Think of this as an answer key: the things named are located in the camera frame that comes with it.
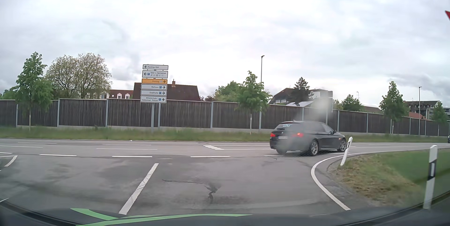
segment white bollard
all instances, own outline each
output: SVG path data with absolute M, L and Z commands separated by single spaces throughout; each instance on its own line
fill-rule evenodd
M 424 209 L 431 209 L 431 201 L 433 200 L 434 179 L 436 177 L 436 161 L 437 161 L 437 146 L 430 147 L 430 156 L 428 158 L 428 178 L 427 186 L 425 187 Z
M 350 139 L 348 140 L 347 148 L 345 149 L 345 152 L 344 152 L 344 157 L 342 158 L 342 161 L 341 161 L 341 166 L 344 165 L 345 160 L 347 160 L 348 150 L 350 149 L 350 146 L 352 145 L 352 141 L 353 141 L 353 137 L 350 137 Z

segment asphalt road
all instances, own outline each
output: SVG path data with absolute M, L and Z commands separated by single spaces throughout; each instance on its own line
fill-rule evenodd
M 431 145 L 353 143 L 350 153 Z M 329 214 L 343 209 L 314 182 L 311 168 L 339 155 L 280 156 L 268 143 L 0 139 L 0 200 L 31 210 L 78 207 L 128 215 Z M 350 208 L 367 206 L 324 174 L 333 161 L 317 166 L 318 180 Z

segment yellow direction sign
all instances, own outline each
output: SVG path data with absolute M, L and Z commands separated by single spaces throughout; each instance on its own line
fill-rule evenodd
M 157 84 L 157 85 L 167 85 L 167 79 L 151 79 L 151 78 L 143 78 L 143 84 Z

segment car's rear wheel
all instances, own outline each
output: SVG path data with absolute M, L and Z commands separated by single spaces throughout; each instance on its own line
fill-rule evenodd
M 310 156 L 315 157 L 317 156 L 318 153 L 319 153 L 319 144 L 317 143 L 316 140 L 313 140 L 309 148 L 309 154 Z
M 286 149 L 283 149 L 283 148 L 277 148 L 277 152 L 278 152 L 278 154 L 280 154 L 280 155 L 284 155 L 284 154 L 286 154 L 287 150 L 286 150 Z
M 338 152 L 344 152 L 347 149 L 347 142 L 346 140 L 342 139 L 342 142 L 339 146 L 339 148 L 337 149 Z

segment cloudy sky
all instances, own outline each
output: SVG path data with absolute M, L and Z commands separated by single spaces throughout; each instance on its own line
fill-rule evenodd
M 142 64 L 200 95 L 247 71 L 275 94 L 304 77 L 340 100 L 378 105 L 390 80 L 404 100 L 450 106 L 450 0 L 0 0 L 0 91 L 31 53 L 44 63 L 97 53 L 113 89 Z

